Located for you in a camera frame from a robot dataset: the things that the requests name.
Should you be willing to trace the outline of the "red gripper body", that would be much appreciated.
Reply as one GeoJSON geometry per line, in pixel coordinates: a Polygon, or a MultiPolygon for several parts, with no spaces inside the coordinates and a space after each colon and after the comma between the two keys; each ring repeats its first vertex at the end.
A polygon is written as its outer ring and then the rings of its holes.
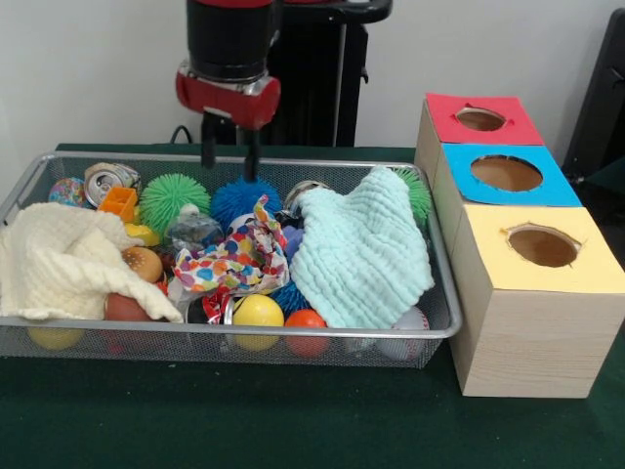
{"type": "Polygon", "coordinates": [[[250,83],[215,82],[195,74],[188,61],[179,66],[175,85],[184,107],[228,118],[247,130],[260,130],[272,121],[281,95],[274,77],[265,75],[250,83]]]}

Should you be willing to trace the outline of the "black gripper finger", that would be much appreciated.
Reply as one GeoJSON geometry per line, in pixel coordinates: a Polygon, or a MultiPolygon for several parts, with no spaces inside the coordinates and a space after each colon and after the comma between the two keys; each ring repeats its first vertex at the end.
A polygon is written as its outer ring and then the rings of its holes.
{"type": "Polygon", "coordinates": [[[201,137],[201,165],[206,169],[212,169],[216,164],[216,125],[219,123],[217,115],[204,112],[202,115],[200,137],[201,137]]]}
{"type": "Polygon", "coordinates": [[[246,182],[256,182],[261,158],[261,134],[259,130],[244,129],[243,137],[248,148],[244,160],[243,179],[246,182]]]}

